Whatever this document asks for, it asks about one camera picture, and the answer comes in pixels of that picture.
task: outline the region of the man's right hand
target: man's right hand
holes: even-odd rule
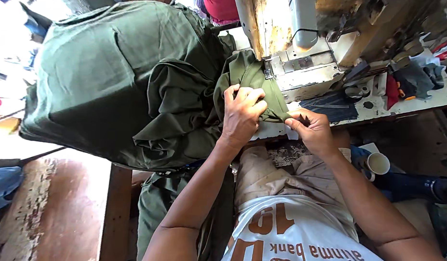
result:
[[[284,123],[299,133],[305,146],[314,155],[317,155],[326,162],[332,156],[341,153],[333,142],[330,122],[326,115],[315,113],[304,108],[290,111],[288,114],[292,118],[287,119]],[[309,127],[305,127],[298,121],[301,117],[304,119],[306,116],[311,123]]]

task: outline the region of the man's left hand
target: man's left hand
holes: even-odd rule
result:
[[[230,86],[225,92],[225,117],[220,140],[238,151],[251,140],[259,127],[259,116],[267,109],[267,102],[257,100],[265,97],[262,89]]]

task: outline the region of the hand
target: hand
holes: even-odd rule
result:
[[[339,152],[333,142],[333,135],[330,130],[330,122],[324,114],[314,113],[307,109],[297,109],[288,112],[292,118],[286,119],[284,123],[291,129],[297,131],[302,141],[310,152],[317,155],[323,161],[331,158]],[[309,127],[305,127],[297,119],[308,117],[310,120]]]
[[[246,145],[259,127],[259,116],[267,109],[267,102],[260,101],[265,97],[262,89],[230,86],[225,92],[225,117],[220,140],[238,151]]]

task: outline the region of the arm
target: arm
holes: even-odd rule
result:
[[[238,95],[233,99],[233,92]],[[225,92],[222,135],[207,160],[171,205],[152,235],[143,257],[146,260],[196,260],[196,240],[220,190],[227,167],[258,127],[258,118],[267,108],[258,102],[262,89],[230,86]]]
[[[412,224],[341,154],[333,143],[326,115],[299,109],[293,118],[308,116],[305,127],[296,119],[286,124],[296,130],[304,144],[331,168],[348,210],[365,234],[377,245],[385,260],[444,260]]]

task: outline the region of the sewing machine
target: sewing machine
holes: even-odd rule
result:
[[[364,51],[381,49],[387,35],[377,28],[392,22],[387,33],[394,33],[402,22],[393,19],[408,1],[236,0],[236,6],[250,47],[264,61],[266,78],[276,79],[290,103],[344,86],[335,83],[362,61]],[[378,74],[387,65],[367,67],[357,76]]]

